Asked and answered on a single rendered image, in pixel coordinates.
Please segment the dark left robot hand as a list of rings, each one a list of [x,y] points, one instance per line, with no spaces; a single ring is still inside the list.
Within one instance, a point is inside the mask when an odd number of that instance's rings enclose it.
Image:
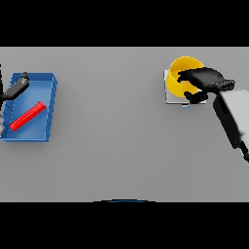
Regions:
[[[20,78],[7,90],[3,90],[2,73],[0,71],[0,108],[7,100],[15,100],[29,87],[29,78],[26,72],[22,72]]]

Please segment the red beaker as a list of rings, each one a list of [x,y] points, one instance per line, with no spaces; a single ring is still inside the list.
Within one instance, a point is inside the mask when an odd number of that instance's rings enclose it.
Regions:
[[[46,108],[47,106],[43,102],[38,101],[33,107],[28,109],[20,117],[18,117],[12,123],[10,123],[10,129],[12,131],[18,130],[19,128],[24,126],[27,122],[36,117],[39,113],[44,111]]]

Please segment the pale square measuring scale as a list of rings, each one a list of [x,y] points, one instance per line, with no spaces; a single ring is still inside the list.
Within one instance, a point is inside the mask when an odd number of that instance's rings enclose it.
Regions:
[[[190,107],[190,101],[183,97],[175,96],[171,93],[167,88],[167,74],[168,71],[163,71],[163,79],[164,79],[164,91],[165,91],[165,102],[167,104],[178,104],[181,105],[183,109],[188,109]]]

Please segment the blue tray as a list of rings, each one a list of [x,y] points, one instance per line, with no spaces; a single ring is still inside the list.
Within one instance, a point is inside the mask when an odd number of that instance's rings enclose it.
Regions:
[[[56,96],[57,79],[54,73],[27,73],[29,87],[15,100],[7,100],[3,106],[4,131],[0,140],[6,142],[48,142]],[[10,124],[41,101],[46,109],[13,131]]]

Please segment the yellow bowl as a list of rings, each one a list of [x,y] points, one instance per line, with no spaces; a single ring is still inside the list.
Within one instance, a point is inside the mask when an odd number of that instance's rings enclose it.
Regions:
[[[184,97],[184,92],[189,91],[192,94],[198,92],[198,88],[189,81],[177,82],[180,77],[179,72],[188,69],[202,68],[203,63],[192,56],[180,56],[173,60],[169,66],[166,78],[166,86],[170,93],[177,97]]]

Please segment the dark right robot hand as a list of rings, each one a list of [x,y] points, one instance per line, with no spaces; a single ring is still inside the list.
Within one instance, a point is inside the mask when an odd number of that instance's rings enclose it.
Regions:
[[[235,86],[235,80],[227,80],[219,71],[208,67],[180,71],[178,75],[178,83],[188,81],[199,89],[197,93],[190,93],[188,90],[184,92],[191,104],[207,100],[209,93],[233,90]]]

